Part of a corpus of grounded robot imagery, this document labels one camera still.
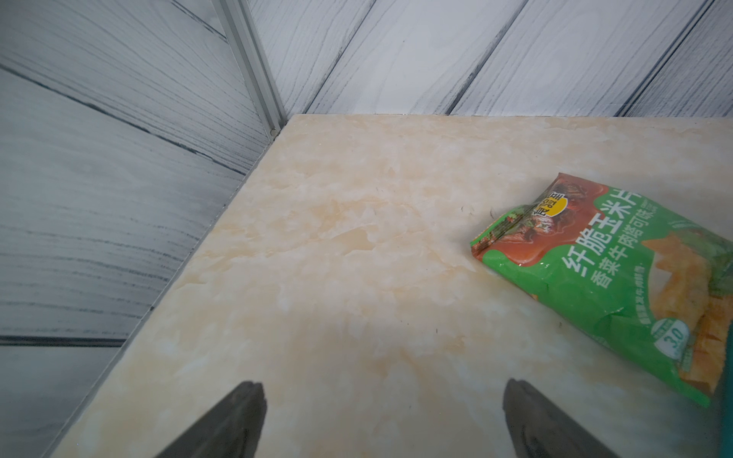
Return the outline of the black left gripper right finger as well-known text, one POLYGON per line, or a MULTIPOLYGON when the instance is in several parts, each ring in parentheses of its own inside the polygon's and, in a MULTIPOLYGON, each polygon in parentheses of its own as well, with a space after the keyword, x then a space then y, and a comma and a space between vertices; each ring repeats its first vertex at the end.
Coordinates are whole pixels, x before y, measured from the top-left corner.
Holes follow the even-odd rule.
POLYGON ((527 381, 507 382, 502 408, 517 457, 618 457, 527 381))

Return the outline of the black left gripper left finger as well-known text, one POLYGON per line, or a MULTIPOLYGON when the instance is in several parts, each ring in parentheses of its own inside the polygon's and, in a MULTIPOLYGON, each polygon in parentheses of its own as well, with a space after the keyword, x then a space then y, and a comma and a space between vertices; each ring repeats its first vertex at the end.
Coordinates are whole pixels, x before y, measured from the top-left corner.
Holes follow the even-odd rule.
POLYGON ((263 384, 242 382, 157 457, 254 457, 266 412, 263 384))

